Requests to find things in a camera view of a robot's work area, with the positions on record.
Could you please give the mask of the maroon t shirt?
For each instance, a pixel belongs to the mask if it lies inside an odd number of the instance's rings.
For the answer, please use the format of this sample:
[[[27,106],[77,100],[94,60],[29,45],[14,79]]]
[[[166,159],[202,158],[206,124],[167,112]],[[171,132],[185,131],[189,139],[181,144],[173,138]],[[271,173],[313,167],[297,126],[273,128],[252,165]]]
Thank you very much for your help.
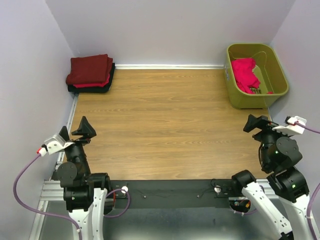
[[[66,78],[67,85],[103,83],[110,74],[113,58],[107,54],[70,59],[71,69]]]

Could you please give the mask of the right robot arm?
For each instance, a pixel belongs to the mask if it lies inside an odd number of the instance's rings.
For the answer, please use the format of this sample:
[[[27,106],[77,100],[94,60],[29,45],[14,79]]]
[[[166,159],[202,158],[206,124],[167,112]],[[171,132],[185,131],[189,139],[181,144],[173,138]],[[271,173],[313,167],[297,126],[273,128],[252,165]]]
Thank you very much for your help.
[[[236,196],[245,196],[267,221],[279,240],[315,240],[317,235],[311,223],[310,190],[304,175],[296,164],[302,160],[294,135],[304,133],[307,120],[288,116],[285,126],[266,116],[250,114],[243,128],[246,133],[260,131],[252,137],[260,142],[258,159],[267,176],[269,186],[282,203],[284,216],[263,192],[256,178],[248,170],[233,175],[230,191]]]

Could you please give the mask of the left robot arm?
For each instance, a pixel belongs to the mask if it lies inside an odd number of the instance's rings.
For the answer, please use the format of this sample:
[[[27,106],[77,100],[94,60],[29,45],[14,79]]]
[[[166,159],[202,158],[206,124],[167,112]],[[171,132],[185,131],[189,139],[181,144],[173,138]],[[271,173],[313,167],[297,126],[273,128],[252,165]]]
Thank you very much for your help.
[[[84,150],[97,133],[83,116],[78,129],[71,133],[79,138],[69,139],[65,127],[59,134],[69,144],[64,148],[66,162],[58,167],[57,179],[63,188],[69,218],[75,224],[73,236],[80,240],[102,240],[105,199],[110,194],[111,181],[106,172],[91,172]]]

